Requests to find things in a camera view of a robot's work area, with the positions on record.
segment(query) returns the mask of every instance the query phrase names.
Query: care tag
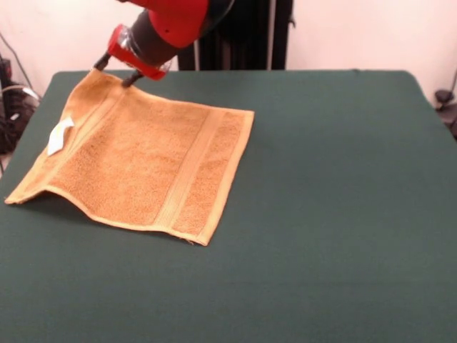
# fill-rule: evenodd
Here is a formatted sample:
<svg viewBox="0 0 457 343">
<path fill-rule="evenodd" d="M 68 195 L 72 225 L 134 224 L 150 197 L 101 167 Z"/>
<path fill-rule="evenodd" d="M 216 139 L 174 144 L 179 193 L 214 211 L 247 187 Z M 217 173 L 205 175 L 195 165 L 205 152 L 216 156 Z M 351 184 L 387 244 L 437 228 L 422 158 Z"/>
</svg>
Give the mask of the care tag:
<svg viewBox="0 0 457 343">
<path fill-rule="evenodd" d="M 49 135 L 48 156 L 51 156 L 64 148 L 65 131 L 73 126 L 73 120 L 71 117 L 67 117 L 52 129 L 51 134 Z"/>
</svg>

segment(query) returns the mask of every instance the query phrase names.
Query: white wall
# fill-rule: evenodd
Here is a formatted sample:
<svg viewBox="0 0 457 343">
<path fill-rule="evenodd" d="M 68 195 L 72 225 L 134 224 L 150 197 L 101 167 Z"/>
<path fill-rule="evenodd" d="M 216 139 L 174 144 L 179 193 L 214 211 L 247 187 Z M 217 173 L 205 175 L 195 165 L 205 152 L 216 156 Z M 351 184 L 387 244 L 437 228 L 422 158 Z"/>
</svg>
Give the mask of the white wall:
<svg viewBox="0 0 457 343">
<path fill-rule="evenodd" d="M 296 0 L 288 69 L 403 69 L 429 100 L 457 68 L 457 0 Z"/>
<path fill-rule="evenodd" d="M 115 0 L 0 0 L 0 30 L 43 93 L 55 72 L 90 68 L 139 12 Z M 430 100 L 451 83 L 457 0 L 295 0 L 294 13 L 289 69 L 405 69 Z M 1 42 L 0 51 L 12 57 Z"/>
</svg>

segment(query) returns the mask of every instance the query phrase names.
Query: table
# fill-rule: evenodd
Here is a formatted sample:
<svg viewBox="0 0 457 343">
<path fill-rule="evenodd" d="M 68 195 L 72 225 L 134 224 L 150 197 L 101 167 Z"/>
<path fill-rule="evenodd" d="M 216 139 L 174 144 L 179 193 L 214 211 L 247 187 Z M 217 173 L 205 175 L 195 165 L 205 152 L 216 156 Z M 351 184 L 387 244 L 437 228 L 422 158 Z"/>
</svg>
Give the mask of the table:
<svg viewBox="0 0 457 343">
<path fill-rule="evenodd" d="M 118 76 L 127 71 L 110 71 Z M 0 181 L 44 148 L 61 72 Z M 455 342 L 457 147 L 403 71 L 170 73 L 143 90 L 256 118 L 208 247 L 0 204 L 0 342 Z"/>
</svg>

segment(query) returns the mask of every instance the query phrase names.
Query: orange towel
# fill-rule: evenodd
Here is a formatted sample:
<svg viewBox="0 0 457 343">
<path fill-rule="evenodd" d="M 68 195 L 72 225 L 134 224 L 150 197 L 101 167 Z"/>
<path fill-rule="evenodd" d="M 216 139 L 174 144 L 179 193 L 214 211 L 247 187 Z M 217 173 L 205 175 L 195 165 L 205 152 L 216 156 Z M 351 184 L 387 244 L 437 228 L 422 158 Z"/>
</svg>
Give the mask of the orange towel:
<svg viewBox="0 0 457 343">
<path fill-rule="evenodd" d="M 63 137 L 63 148 L 49 155 L 55 143 L 50 139 L 5 202 L 24 203 L 48 191 L 94 221 L 166 232 L 206 246 L 253 117 L 252 111 L 124 89 L 117 77 L 90 71 L 61 115 L 60 123 L 70 125 L 53 139 Z"/>
</svg>

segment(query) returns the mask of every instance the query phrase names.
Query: black curtain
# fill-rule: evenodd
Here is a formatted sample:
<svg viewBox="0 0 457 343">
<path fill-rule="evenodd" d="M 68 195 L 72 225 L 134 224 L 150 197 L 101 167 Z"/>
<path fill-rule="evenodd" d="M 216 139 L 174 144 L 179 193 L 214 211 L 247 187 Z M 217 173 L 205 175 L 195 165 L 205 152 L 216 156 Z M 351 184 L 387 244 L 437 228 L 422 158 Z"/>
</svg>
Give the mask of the black curtain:
<svg viewBox="0 0 457 343">
<path fill-rule="evenodd" d="M 293 0 L 276 0 L 272 69 L 286 68 Z M 264 70 L 270 0 L 236 0 L 221 23 L 199 40 L 200 70 Z M 194 46 L 178 55 L 179 70 L 195 70 Z"/>
</svg>

